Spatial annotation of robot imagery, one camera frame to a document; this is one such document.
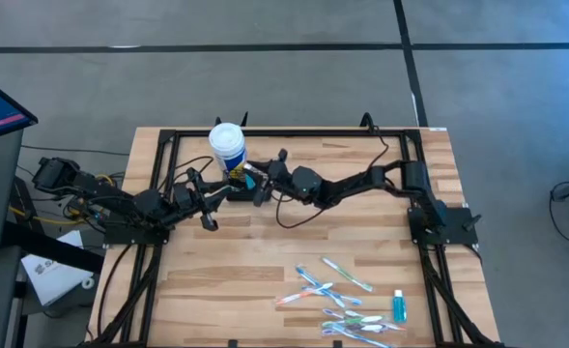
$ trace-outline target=wooden tabletop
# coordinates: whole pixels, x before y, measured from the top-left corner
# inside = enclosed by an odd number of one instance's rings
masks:
[[[159,130],[137,129],[123,190],[137,193],[149,187]],[[464,195],[447,131],[420,131],[435,195],[450,206],[461,206]],[[385,140],[390,149],[377,164],[401,158],[399,142]],[[246,148],[252,160],[273,159],[286,148],[291,170],[305,165],[326,179],[339,180],[365,170],[384,146],[374,137],[247,137]],[[177,163],[211,154],[206,137],[183,138]],[[196,162],[193,166],[202,165]],[[203,176],[216,181],[221,173],[214,163]],[[400,185],[397,171],[389,177]],[[367,336],[396,346],[433,346],[418,250],[411,242],[406,218],[409,204],[409,200],[384,191],[368,191],[347,198],[303,226],[283,229],[275,222],[273,201],[261,208],[224,201],[213,215],[218,231],[203,230],[198,218],[180,223],[163,249],[149,345],[226,346],[229,339],[237,339],[240,346],[331,346],[333,339],[342,339],[345,346],[365,346],[343,336],[321,337],[321,323],[329,320],[321,309],[338,309],[329,299],[314,296],[274,305],[276,299],[306,285],[295,271],[301,264],[320,281],[334,282],[334,291],[362,299],[363,305],[355,307],[361,313],[391,314],[393,292],[402,290],[408,307],[407,330]],[[292,224],[315,212],[291,202],[282,204],[280,216],[284,223]],[[106,252],[101,279],[108,278],[123,248],[114,246]],[[135,251],[134,246],[126,254],[111,281],[103,309],[104,326],[127,298]],[[463,246],[449,246],[446,253],[458,302],[482,333],[498,340],[479,260]],[[373,285],[374,292],[351,284],[323,264],[321,256]],[[137,308],[134,339],[142,303]],[[440,308],[445,339],[449,340],[442,301]],[[93,333],[98,310],[96,305],[91,315]]]

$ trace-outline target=wire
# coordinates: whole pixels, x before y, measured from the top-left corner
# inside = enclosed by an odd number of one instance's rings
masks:
[[[470,252],[474,253],[475,256],[477,256],[477,258],[479,259],[479,263],[483,266],[484,259],[481,258],[481,254],[479,253],[479,251],[477,251],[472,245],[465,245],[465,247],[469,249]]]
[[[550,197],[550,199],[549,199],[549,201],[548,201],[548,212],[549,212],[550,215],[551,215],[551,220],[553,221],[553,226],[555,227],[556,232],[557,232],[561,237],[563,237],[564,240],[566,240],[566,241],[569,242],[569,237],[565,236],[565,235],[563,234],[563,232],[561,232],[561,229],[558,228],[558,225],[556,224],[556,221],[555,221],[555,215],[553,214],[553,194],[555,193],[555,190],[556,190],[559,186],[565,185],[565,184],[569,184],[569,182],[561,182],[561,183],[558,183],[558,184],[556,184],[556,185],[553,187],[553,189],[551,189],[551,197]]]
[[[383,143],[384,150],[378,156],[376,156],[374,159],[372,159],[370,164],[368,164],[368,169],[370,169],[374,165],[374,163],[376,163],[377,160],[379,160],[387,152],[387,150],[389,150],[389,144],[384,142],[383,136],[381,135],[381,129],[379,128],[379,126],[374,126],[373,131],[376,132],[377,136],[379,137],[379,140],[381,140],[381,142]]]
[[[99,228],[97,228],[91,221],[89,221],[87,218],[84,219],[84,222],[86,222],[89,226],[91,226],[91,228],[93,228],[95,231],[100,232],[101,234],[106,234],[106,231],[104,230],[100,230]]]
[[[290,197],[290,198],[287,199],[287,200],[280,200],[280,199],[278,199],[275,195],[273,195],[273,191],[271,192],[271,198],[275,199],[275,200],[278,201],[278,202],[281,201],[282,203],[292,202],[292,201],[295,199],[295,198],[293,198],[293,197]]]
[[[110,179],[109,176],[105,175],[105,174],[98,174],[95,176],[96,179],[100,179],[103,178],[105,179],[108,183],[110,183],[111,186],[116,186],[116,184],[112,181],[112,179]]]
[[[126,172],[116,172],[116,173],[112,173],[112,174],[108,174],[108,176],[110,178],[114,178],[114,177],[119,177],[119,178],[123,178],[126,176]]]
[[[209,161],[202,167],[202,169],[200,169],[200,170],[198,171],[199,173],[202,173],[202,172],[205,171],[205,169],[207,169],[207,167],[213,162],[213,157],[212,157],[212,156],[199,156],[199,157],[197,157],[197,158],[195,158],[195,159],[190,159],[189,161],[187,161],[187,162],[185,162],[185,163],[181,163],[181,164],[177,165],[177,166],[175,167],[175,170],[177,170],[177,169],[179,169],[179,168],[181,168],[181,167],[183,167],[183,166],[185,166],[185,165],[192,164],[192,163],[196,162],[197,160],[209,160]],[[173,183],[176,182],[177,179],[181,178],[183,175],[186,175],[186,174],[187,174],[186,172],[183,172],[183,173],[177,175],[176,177],[173,178],[172,182],[173,182]],[[164,187],[164,185],[166,185],[166,181],[167,181],[167,180],[168,180],[168,174],[166,174],[166,176],[164,177],[164,180],[161,182],[161,185],[159,185],[159,187],[157,188],[157,190],[161,190],[161,189]]]
[[[14,214],[18,214],[21,217],[26,217],[26,213],[22,212],[19,209],[16,209],[14,207],[9,207],[9,210],[12,211],[12,213]],[[46,218],[46,217],[33,217],[33,219],[35,220],[39,220],[41,222],[46,222],[46,223],[52,223],[52,224],[59,224],[59,225],[75,225],[75,224],[80,224],[82,222],[84,222],[84,220],[78,220],[78,221],[61,221],[61,220],[55,220],[55,219],[51,219],[51,218]]]
[[[35,174],[33,174],[32,171],[26,169],[26,168],[23,167],[23,166],[20,166],[20,164],[16,164],[15,166],[16,166],[18,169],[21,169],[21,170],[27,172],[31,177],[35,178]]]
[[[93,337],[93,333],[91,333],[91,330],[89,329],[89,324],[87,324],[87,334],[89,335],[89,339],[95,340]]]
[[[103,285],[103,290],[101,291],[101,299],[100,299],[100,310],[98,312],[98,336],[101,336],[101,312],[103,311],[103,303],[106,298],[106,292],[108,291],[108,286],[110,286],[110,280],[112,279],[112,276],[114,275],[115,271],[117,271],[117,267],[119,267],[121,259],[123,259],[123,256],[125,256],[130,247],[131,245],[128,245],[126,246],[126,248],[123,249],[123,251],[121,251],[121,254],[119,254],[119,257],[117,257],[117,260],[112,265],[112,269],[110,269],[110,275],[108,275],[108,279]]]
[[[58,152],[81,152],[81,153],[94,153],[94,154],[103,154],[103,155],[112,155],[112,156],[129,156],[126,153],[117,153],[112,151],[102,151],[102,150],[84,150],[84,149],[60,149],[60,148],[47,148],[43,146],[31,146],[31,145],[20,145],[25,149],[31,150],[46,150],[46,151],[58,151]]]
[[[277,224],[280,225],[280,227],[282,227],[282,228],[291,229],[291,228],[295,228],[295,227],[301,226],[301,225],[303,225],[304,223],[309,222],[309,221],[313,220],[314,218],[316,218],[317,216],[319,216],[320,214],[322,214],[322,213],[325,211],[325,209],[326,209],[326,208],[323,208],[323,209],[321,209],[320,211],[318,211],[318,213],[316,213],[315,215],[313,215],[313,216],[311,216],[311,217],[309,217],[309,218],[307,218],[307,219],[305,219],[305,220],[302,220],[302,221],[300,221],[300,222],[294,223],[294,224],[292,224],[292,225],[285,225],[285,224],[282,223],[282,221],[280,221],[280,205],[282,204],[282,197],[284,197],[284,192],[282,192],[282,193],[280,194],[280,199],[277,200],[277,206],[275,207],[275,221],[276,221]]]

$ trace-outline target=black stand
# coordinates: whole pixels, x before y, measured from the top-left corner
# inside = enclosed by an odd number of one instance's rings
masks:
[[[103,266],[102,256],[8,221],[5,222],[2,244],[18,246],[28,253],[95,274],[99,274]]]
[[[10,197],[10,203],[12,207],[16,207],[22,212],[32,212],[34,215],[37,214],[37,209],[33,205],[31,200],[31,194],[29,193],[26,183],[18,177],[14,177],[14,184],[12,185],[12,196]],[[32,217],[23,217],[19,214],[14,214],[15,222],[21,226],[30,228],[34,232],[43,234],[42,223]]]

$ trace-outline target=gray floor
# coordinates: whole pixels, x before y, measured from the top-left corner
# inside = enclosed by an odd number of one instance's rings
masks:
[[[569,1],[405,0],[413,43],[569,42]],[[0,46],[399,42],[391,1],[0,0]],[[429,125],[448,127],[479,224],[502,340],[569,346],[569,243],[548,191],[569,180],[569,50],[417,51]],[[138,126],[413,126],[401,51],[0,54],[0,87],[40,117],[33,145],[128,151]],[[41,155],[24,150],[20,164]],[[65,154],[89,171],[125,159]],[[555,206],[569,234],[569,201]],[[88,309],[31,320],[75,344]]]

